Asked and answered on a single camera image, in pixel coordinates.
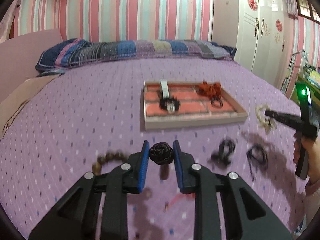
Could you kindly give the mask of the person's right hand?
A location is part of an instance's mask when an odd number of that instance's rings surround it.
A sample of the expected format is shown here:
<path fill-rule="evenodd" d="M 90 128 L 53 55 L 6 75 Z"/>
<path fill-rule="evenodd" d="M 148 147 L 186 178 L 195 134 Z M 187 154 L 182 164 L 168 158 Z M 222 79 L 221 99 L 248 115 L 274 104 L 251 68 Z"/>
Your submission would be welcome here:
<path fill-rule="evenodd" d="M 308 176 L 310 178 L 310 183 L 314 184 L 319 181 L 320 178 L 320 146 L 319 146 L 319 136 L 316 140 L 312 140 L 310 138 L 302 137 L 300 140 L 298 139 L 299 133 L 296 132 L 294 134 L 295 143 L 294 143 L 294 153 L 293 153 L 293 162 L 295 164 L 298 163 L 298 159 L 300 158 L 300 145 L 302 145 L 308 155 L 309 155 L 309 171 Z"/>

